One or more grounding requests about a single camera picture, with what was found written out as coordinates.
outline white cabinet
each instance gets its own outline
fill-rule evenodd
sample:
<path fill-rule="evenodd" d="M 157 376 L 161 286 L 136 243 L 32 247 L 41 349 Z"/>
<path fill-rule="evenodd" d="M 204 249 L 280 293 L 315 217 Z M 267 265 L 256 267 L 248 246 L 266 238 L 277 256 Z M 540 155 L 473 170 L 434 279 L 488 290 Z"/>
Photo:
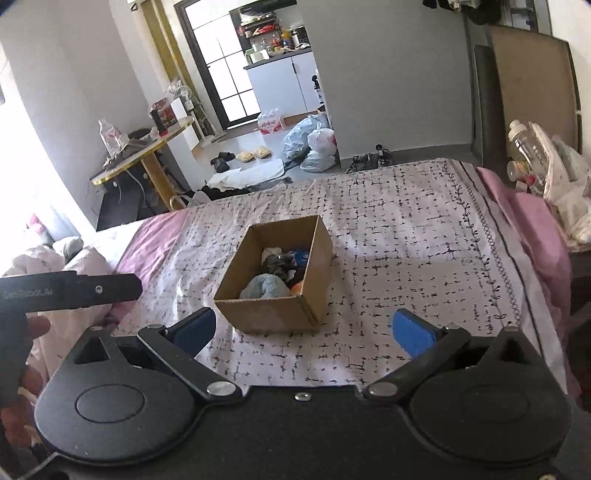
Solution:
<path fill-rule="evenodd" d="M 283 116 L 291 116 L 307 111 L 291 59 L 272 61 L 247 72 L 261 112 L 278 108 Z"/>
<path fill-rule="evenodd" d="M 274 60 L 247 70 L 261 112 L 278 108 L 283 116 L 315 111 L 320 102 L 312 75 L 316 61 L 312 52 Z"/>
<path fill-rule="evenodd" d="M 295 67 L 295 74 L 300 81 L 301 94 L 306 104 L 306 112 L 318 110 L 320 101 L 318 94 L 314 90 L 312 77 L 316 75 L 316 60 L 312 52 L 295 55 L 291 58 Z"/>

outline table leg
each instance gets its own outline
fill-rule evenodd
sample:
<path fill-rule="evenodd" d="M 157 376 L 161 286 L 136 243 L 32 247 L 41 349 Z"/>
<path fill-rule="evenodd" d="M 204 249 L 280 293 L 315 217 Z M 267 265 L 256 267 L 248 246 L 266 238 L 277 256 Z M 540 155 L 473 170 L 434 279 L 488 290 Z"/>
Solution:
<path fill-rule="evenodd" d="M 158 195 L 160 195 L 160 198 L 166 205 L 166 208 L 171 212 L 183 208 L 184 206 L 182 206 L 179 202 L 176 203 L 177 206 L 175 206 L 175 208 L 170 208 L 170 199 L 177 193 L 174 191 L 173 186 L 168 181 L 168 178 L 160 166 L 160 162 L 156 158 L 156 155 L 153 153 L 146 155 L 144 158 L 142 158 L 142 165 L 144 166 L 148 177 L 150 177 L 150 180 L 152 180 L 152 183 L 156 188 L 156 192 L 158 192 Z"/>

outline pink blanket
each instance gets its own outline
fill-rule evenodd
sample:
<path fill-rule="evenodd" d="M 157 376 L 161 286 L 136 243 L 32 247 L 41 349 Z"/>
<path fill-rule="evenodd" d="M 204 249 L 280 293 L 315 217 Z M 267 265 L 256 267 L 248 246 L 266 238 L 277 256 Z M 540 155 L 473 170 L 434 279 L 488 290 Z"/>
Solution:
<path fill-rule="evenodd" d="M 188 213 L 189 210 L 184 209 L 146 220 L 119 260 L 115 273 L 135 273 L 146 288 L 176 242 Z M 121 321 L 134 305 L 134 301 L 118 303 L 113 305 L 110 314 Z"/>
<path fill-rule="evenodd" d="M 568 319 L 572 273 L 569 250 L 558 224 L 544 199 L 507 188 L 494 172 L 486 168 L 478 168 L 478 173 L 531 258 L 558 338 L 563 350 L 566 350 L 570 333 Z M 569 393 L 578 398 L 581 390 L 570 372 L 567 358 L 564 359 L 564 367 Z"/>

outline open cardboard box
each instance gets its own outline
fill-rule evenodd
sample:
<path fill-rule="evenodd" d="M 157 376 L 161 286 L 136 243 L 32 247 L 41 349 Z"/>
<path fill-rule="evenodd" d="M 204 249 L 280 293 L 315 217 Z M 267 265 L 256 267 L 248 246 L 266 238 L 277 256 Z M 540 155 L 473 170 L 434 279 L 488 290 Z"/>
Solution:
<path fill-rule="evenodd" d="M 214 297 L 216 307 L 244 333 L 318 331 L 326 315 L 332 240 L 318 215 L 252 225 L 246 231 Z M 241 300 L 246 285 L 261 273 L 262 251 L 310 250 L 301 294 Z"/>

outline metal screw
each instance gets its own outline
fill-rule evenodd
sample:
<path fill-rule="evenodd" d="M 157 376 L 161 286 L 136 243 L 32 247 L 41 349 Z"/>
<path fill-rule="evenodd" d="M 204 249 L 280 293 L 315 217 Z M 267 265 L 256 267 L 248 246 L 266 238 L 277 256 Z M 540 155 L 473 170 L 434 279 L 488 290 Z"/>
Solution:
<path fill-rule="evenodd" d="M 215 397 L 227 397 L 236 391 L 236 385 L 230 382 L 214 382 L 207 386 L 207 393 Z"/>
<path fill-rule="evenodd" d="M 369 393 L 374 397 L 393 397 L 398 387 L 390 382 L 378 382 L 369 387 Z"/>
<path fill-rule="evenodd" d="M 306 392 L 299 392 L 295 394 L 295 399 L 297 401 L 310 401 L 312 400 L 312 395 Z"/>

